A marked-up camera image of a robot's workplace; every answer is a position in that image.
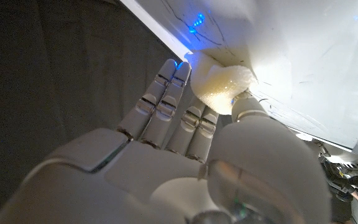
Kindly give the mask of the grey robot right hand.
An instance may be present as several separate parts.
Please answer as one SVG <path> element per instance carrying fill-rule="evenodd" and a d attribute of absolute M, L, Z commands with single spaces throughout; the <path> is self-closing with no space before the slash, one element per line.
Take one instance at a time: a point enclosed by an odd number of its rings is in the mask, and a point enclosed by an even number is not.
<path fill-rule="evenodd" d="M 0 223 L 328 223 L 325 176 L 242 66 L 167 60 L 116 129 L 53 151 Z"/>

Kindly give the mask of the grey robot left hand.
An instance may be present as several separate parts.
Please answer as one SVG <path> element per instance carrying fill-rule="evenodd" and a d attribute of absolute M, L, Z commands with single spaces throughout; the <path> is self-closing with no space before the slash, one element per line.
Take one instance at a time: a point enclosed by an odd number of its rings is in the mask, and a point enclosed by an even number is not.
<path fill-rule="evenodd" d="M 337 164 L 342 167 L 343 174 L 358 175 L 358 154 L 349 152 L 328 144 L 326 142 L 317 140 L 313 136 L 292 130 L 296 137 L 304 141 L 304 143 L 313 151 L 313 154 L 326 159 L 328 162 Z"/>

